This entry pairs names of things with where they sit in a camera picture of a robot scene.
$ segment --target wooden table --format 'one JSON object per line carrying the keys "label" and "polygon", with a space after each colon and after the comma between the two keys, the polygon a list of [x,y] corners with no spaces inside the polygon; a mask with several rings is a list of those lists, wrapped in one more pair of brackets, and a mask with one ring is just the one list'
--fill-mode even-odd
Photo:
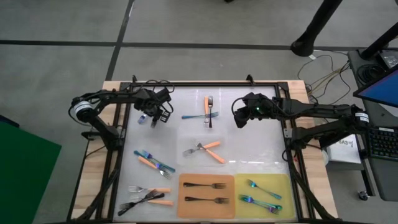
{"label": "wooden table", "polygon": [[[256,81],[256,83],[260,82],[287,82],[289,84],[289,91],[291,99],[296,99],[301,101],[302,103],[308,103],[307,92],[305,91],[304,82],[301,80],[279,80],[279,81]],[[121,81],[107,81],[104,82],[103,89],[112,90],[119,89]],[[123,111],[124,105],[121,108],[121,115],[119,118],[119,123],[123,122]],[[105,123],[112,123],[114,118],[116,105],[108,105],[100,114],[101,119],[104,120]],[[299,118],[296,120],[298,127],[311,128],[313,127],[314,120],[313,118]],[[318,141],[311,141],[310,144],[319,145]],[[88,145],[87,153],[94,151],[95,149],[103,146],[101,140],[91,141]],[[326,208],[326,210],[337,217],[337,211],[335,207],[335,201],[333,200],[333,195],[330,188],[330,183],[328,179],[328,174],[326,173],[325,164],[323,162],[322,152],[314,147],[307,147],[303,152],[303,158],[305,163],[305,168],[307,171],[308,181],[310,185],[311,191],[314,193],[319,202]],[[107,151],[100,150],[88,157],[85,161],[83,171],[81,174],[80,184],[78,188],[78,192],[76,195],[75,205],[73,208],[72,218],[76,218],[81,215],[86,207],[93,201],[94,197],[98,193],[101,180],[104,171],[104,162],[106,158]],[[308,217],[308,211],[306,209],[305,197],[301,190],[300,198],[302,202],[303,214],[304,217]],[[106,215],[106,211],[108,211],[109,204],[109,196],[110,190],[105,198],[104,203],[104,215]]]}

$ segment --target yellow tray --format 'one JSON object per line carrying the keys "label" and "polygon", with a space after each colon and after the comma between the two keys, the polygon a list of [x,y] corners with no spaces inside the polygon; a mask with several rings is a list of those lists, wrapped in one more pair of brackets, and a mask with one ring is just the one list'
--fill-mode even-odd
{"label": "yellow tray", "polygon": [[[278,200],[263,192],[261,189],[252,188],[248,179],[254,181],[263,189],[282,196]],[[243,202],[239,195],[249,195],[255,200],[283,206],[278,215],[268,212],[258,205]],[[235,175],[235,209],[236,216],[242,218],[293,218],[294,206],[289,177],[286,174],[236,174]]]}

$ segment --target concrete floor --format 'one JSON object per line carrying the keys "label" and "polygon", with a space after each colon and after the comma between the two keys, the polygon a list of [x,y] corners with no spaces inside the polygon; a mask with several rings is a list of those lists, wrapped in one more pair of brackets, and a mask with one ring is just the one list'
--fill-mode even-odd
{"label": "concrete floor", "polygon": [[[0,40],[116,41],[127,0],[1,1]],[[321,0],[136,0],[125,42],[290,45],[306,28]],[[318,46],[367,46],[396,22],[394,0],[344,1],[319,35]],[[398,46],[394,41],[391,46]],[[62,151],[40,204],[35,223],[65,220],[75,189],[86,141],[84,130],[67,115],[73,97],[99,90],[113,47],[0,45],[0,114],[21,128],[61,144]],[[334,68],[347,58],[333,52]],[[310,61],[285,50],[137,49],[122,48],[113,80],[294,80]],[[300,76],[311,83],[330,73],[321,57]],[[343,74],[351,93],[339,103],[356,103],[350,70]],[[347,91],[334,79],[320,103],[331,103]],[[330,172],[339,217],[347,221],[395,223],[398,203],[379,197],[362,202],[359,172]]]}

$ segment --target blue screen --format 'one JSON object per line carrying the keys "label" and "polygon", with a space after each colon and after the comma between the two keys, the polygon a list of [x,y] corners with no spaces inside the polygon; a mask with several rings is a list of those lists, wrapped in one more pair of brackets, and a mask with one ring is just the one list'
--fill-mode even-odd
{"label": "blue screen", "polygon": [[398,105],[398,70],[367,87],[358,95]]}

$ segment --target green mat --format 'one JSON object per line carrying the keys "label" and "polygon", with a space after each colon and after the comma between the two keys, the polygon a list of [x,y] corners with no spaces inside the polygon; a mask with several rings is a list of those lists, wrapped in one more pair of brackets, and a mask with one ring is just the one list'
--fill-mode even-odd
{"label": "green mat", "polygon": [[1,223],[32,223],[61,146],[0,122]]}

